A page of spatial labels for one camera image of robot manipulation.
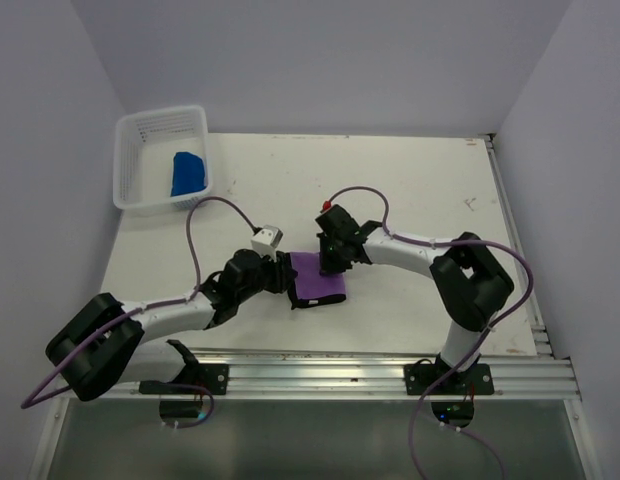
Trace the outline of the purple towel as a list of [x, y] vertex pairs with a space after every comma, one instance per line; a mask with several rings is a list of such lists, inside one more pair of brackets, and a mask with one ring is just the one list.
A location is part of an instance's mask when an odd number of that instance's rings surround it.
[[334, 305], [346, 300], [343, 275], [322, 275], [318, 253], [291, 252], [289, 260], [292, 269], [297, 273], [288, 289], [292, 309]]

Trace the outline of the blue towel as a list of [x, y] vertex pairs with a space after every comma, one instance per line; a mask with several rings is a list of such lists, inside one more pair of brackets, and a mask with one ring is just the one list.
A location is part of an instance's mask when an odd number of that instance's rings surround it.
[[171, 196], [204, 191], [208, 185], [204, 160], [190, 152], [177, 152], [173, 157]]

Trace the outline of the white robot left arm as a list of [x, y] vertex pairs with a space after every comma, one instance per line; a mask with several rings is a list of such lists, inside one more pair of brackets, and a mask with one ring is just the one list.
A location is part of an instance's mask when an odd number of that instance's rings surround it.
[[176, 333], [209, 330], [235, 317], [242, 303], [262, 292], [285, 293], [297, 272], [289, 256], [242, 249], [211, 274], [193, 298], [125, 303], [106, 292], [93, 297], [48, 343], [45, 355], [82, 401], [123, 381], [135, 351]]

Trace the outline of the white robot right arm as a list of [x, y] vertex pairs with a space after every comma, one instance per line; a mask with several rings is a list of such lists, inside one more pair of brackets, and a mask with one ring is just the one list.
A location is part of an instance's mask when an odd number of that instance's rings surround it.
[[479, 358], [476, 346], [490, 320], [514, 291], [514, 283], [479, 237], [466, 232], [459, 246], [426, 247], [424, 239], [393, 238], [378, 221], [360, 225], [341, 206], [332, 205], [316, 218], [320, 228], [320, 272], [343, 273], [355, 263], [383, 265], [434, 281], [451, 318], [438, 355], [435, 379], [441, 389], [458, 392], [471, 380]]

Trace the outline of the white plastic basket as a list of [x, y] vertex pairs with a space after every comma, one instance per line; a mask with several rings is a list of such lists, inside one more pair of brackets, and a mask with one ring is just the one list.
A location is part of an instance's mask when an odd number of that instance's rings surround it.
[[[173, 157], [190, 152], [204, 160], [204, 191], [172, 197]], [[203, 107], [146, 110], [119, 119], [115, 128], [113, 203], [123, 212], [156, 215], [187, 210], [214, 192], [214, 168]]]

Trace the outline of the aluminium mounting rail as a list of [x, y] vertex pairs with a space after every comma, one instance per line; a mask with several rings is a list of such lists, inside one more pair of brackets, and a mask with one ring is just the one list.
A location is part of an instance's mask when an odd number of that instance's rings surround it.
[[[403, 367], [415, 356], [325, 352], [241, 351], [195, 348], [206, 364], [228, 366], [222, 400], [407, 400]], [[484, 356], [495, 392], [477, 388], [435, 400], [575, 400], [572, 364], [550, 357]]]

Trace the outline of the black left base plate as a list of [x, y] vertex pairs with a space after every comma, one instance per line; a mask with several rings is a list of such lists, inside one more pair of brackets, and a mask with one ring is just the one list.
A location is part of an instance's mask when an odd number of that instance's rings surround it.
[[225, 395], [230, 368], [227, 364], [204, 363], [186, 366], [174, 380], [142, 381], [139, 393], [144, 395], [198, 394]]

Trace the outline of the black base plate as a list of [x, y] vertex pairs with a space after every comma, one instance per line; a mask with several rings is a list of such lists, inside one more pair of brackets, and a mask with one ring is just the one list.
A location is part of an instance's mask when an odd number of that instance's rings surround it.
[[230, 368], [227, 364], [204, 363], [186, 366], [174, 380], [142, 381], [139, 393], [144, 395], [198, 394], [225, 395]]
[[[406, 394], [420, 396], [437, 379], [444, 375], [441, 365], [429, 362], [416, 362], [403, 366], [403, 379]], [[438, 384], [431, 395], [464, 396], [479, 395], [490, 396], [495, 393], [492, 373], [487, 364], [479, 363], [463, 372], [453, 372], [443, 382]]]

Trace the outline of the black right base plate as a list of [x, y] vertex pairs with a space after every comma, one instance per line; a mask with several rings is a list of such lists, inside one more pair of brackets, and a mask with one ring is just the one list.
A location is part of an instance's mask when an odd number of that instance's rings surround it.
[[[420, 396], [437, 379], [444, 375], [441, 365], [429, 362], [416, 362], [403, 366], [403, 379], [406, 394]], [[443, 382], [438, 384], [431, 395], [464, 396], [479, 395], [490, 396], [495, 393], [492, 373], [487, 364], [479, 363], [463, 372], [453, 372]]]

